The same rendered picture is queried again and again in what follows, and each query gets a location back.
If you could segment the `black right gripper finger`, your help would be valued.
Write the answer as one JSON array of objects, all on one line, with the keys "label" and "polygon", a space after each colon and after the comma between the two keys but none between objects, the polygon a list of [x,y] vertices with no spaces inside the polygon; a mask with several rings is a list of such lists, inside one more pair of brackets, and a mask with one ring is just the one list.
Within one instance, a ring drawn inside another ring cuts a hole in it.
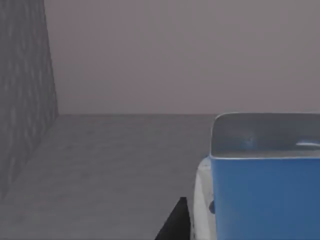
[{"label": "black right gripper finger", "polygon": [[191,240],[191,220],[186,197],[180,197],[154,240]]}]

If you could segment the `blue and white box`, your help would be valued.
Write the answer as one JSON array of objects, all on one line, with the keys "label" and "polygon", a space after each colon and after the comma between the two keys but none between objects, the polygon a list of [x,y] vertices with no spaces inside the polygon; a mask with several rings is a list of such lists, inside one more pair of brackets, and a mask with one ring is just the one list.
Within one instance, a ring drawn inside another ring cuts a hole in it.
[{"label": "blue and white box", "polygon": [[214,119],[193,195],[194,240],[320,240],[320,113]]}]

